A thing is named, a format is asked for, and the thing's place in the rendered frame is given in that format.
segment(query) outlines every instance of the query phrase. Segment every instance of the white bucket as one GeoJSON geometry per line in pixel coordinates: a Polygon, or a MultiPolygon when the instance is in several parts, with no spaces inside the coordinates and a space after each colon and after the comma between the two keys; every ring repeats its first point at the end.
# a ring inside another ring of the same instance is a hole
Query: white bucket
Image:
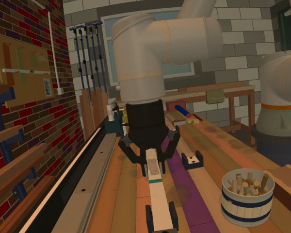
{"type": "Polygon", "coordinates": [[[256,227],[269,218],[273,202],[274,180],[269,176],[266,187],[269,192],[261,196],[241,196],[229,191],[230,184],[227,179],[236,179],[236,174],[240,173],[242,178],[247,179],[248,171],[253,171],[253,178],[259,182],[265,174],[263,171],[255,169],[237,169],[229,172],[222,180],[222,200],[221,212],[231,223],[241,227],[256,227]]]}

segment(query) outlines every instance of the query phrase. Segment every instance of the table leg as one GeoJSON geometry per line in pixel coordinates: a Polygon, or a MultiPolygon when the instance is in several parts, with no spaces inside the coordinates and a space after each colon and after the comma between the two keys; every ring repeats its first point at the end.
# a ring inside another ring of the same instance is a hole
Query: table leg
{"type": "Polygon", "coordinates": [[[249,91],[248,95],[248,116],[249,116],[249,144],[255,144],[255,138],[251,135],[251,126],[256,123],[254,89],[249,91]]]}
{"type": "Polygon", "coordinates": [[[235,120],[234,97],[228,98],[228,106],[229,106],[229,125],[233,125],[233,121],[235,120]]]}

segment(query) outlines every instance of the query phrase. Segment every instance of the orange stripe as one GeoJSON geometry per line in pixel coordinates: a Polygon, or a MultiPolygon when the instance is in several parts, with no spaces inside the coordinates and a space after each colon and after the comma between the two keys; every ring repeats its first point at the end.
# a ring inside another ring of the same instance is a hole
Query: orange stripe
{"type": "Polygon", "coordinates": [[[262,103],[261,107],[267,108],[267,109],[274,109],[274,110],[291,110],[291,105],[288,106],[276,106],[276,105],[267,105],[262,103]]]}

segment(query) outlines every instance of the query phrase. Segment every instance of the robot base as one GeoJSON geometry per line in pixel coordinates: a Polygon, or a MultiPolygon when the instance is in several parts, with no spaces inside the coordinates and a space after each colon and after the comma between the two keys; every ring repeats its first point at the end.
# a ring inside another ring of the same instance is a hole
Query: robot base
{"type": "Polygon", "coordinates": [[[184,153],[181,154],[181,157],[182,157],[182,164],[186,170],[204,166],[204,157],[199,152],[199,150],[195,152],[195,156],[193,157],[186,157],[184,153]]]}
{"type": "Polygon", "coordinates": [[[169,202],[169,213],[173,223],[173,229],[154,231],[153,215],[151,206],[145,206],[146,225],[149,233],[177,233],[179,231],[178,215],[173,201],[169,202]]]}

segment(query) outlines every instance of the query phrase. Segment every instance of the blue tube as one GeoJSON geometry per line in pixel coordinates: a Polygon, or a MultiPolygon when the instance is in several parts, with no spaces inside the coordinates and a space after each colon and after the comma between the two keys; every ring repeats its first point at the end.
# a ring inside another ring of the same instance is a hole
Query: blue tube
{"type": "Polygon", "coordinates": [[[182,108],[180,105],[176,105],[175,109],[177,109],[180,113],[182,113],[183,115],[185,115],[186,117],[191,117],[191,113],[189,113],[188,111],[186,111],[184,108],[182,108]]]}

